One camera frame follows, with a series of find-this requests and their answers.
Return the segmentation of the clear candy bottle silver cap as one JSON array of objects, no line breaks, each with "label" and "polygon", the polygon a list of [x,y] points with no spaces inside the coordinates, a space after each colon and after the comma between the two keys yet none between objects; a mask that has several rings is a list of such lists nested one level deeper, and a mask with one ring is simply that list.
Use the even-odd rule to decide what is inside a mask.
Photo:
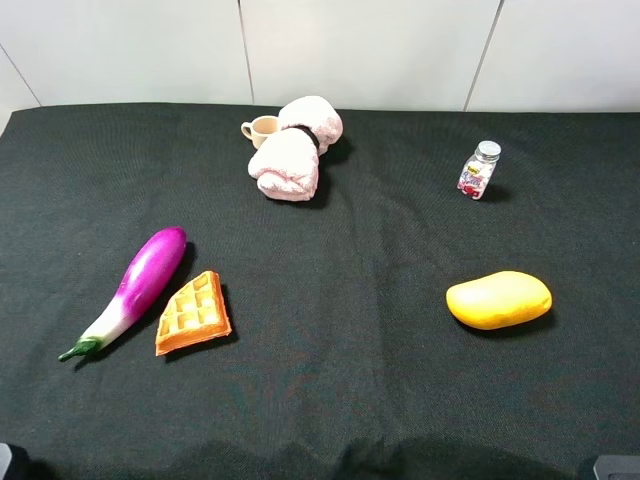
[{"label": "clear candy bottle silver cap", "polygon": [[457,182],[457,189],[473,200],[479,200],[493,175],[501,155],[501,147],[490,140],[481,141],[473,155],[465,162]]}]

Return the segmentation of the pink rolled towel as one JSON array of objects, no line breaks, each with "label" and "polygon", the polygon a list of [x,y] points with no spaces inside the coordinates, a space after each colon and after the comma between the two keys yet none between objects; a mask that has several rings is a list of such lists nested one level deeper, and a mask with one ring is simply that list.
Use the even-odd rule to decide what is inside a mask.
[{"label": "pink rolled towel", "polygon": [[279,130],[248,163],[248,173],[268,198],[311,200],[319,180],[319,160],[343,134],[343,122],[325,98],[310,95],[281,108]]}]

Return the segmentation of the beige small cup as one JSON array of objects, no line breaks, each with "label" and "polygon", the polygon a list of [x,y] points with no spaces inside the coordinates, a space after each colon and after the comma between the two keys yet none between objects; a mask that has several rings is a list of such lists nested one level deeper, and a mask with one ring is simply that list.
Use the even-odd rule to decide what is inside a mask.
[{"label": "beige small cup", "polygon": [[240,129],[241,133],[258,150],[270,135],[279,130],[278,117],[273,115],[259,116],[251,122],[243,122]]}]

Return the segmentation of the orange toy waffle slice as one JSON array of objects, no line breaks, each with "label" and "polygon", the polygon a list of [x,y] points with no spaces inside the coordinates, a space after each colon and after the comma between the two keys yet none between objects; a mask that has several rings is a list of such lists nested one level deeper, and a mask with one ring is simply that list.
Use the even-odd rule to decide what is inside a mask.
[{"label": "orange toy waffle slice", "polygon": [[231,333],[219,274],[204,271],[169,299],[159,318],[155,355],[166,355]]}]

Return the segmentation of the black table cloth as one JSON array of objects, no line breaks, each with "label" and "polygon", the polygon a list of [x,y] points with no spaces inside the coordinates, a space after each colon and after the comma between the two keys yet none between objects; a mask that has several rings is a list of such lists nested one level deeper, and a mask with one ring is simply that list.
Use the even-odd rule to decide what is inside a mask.
[{"label": "black table cloth", "polygon": [[[309,202],[266,199],[257,107],[13,114],[1,137],[1,438],[28,479],[575,479],[639,451],[639,118],[342,113]],[[501,147],[479,200],[457,189]],[[159,299],[59,355],[158,230],[218,272],[232,333],[155,355]],[[478,330],[446,291],[500,271],[552,306]]]}]

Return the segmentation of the purple toy eggplant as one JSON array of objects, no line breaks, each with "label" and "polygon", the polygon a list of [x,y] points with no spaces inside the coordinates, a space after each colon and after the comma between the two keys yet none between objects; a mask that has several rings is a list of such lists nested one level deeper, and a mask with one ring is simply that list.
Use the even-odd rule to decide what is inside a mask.
[{"label": "purple toy eggplant", "polygon": [[187,235],[181,227],[156,232],[129,264],[103,312],[58,360],[64,362],[99,352],[135,324],[171,280],[182,261],[186,244]]}]

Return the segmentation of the yellow toy mango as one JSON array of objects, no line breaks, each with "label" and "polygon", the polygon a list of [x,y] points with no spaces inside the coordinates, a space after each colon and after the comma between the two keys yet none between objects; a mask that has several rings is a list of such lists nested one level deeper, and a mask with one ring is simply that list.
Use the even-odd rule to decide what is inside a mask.
[{"label": "yellow toy mango", "polygon": [[445,299],[459,322],[478,330],[527,323],[552,306],[549,288],[538,278],[518,271],[500,271],[451,286]]}]

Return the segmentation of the grey right base corner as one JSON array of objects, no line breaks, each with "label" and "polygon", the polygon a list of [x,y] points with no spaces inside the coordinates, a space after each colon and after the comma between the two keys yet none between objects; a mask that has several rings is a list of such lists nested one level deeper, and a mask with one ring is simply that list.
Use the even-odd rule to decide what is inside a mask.
[{"label": "grey right base corner", "polygon": [[597,480],[640,480],[640,456],[601,455],[593,472]]}]

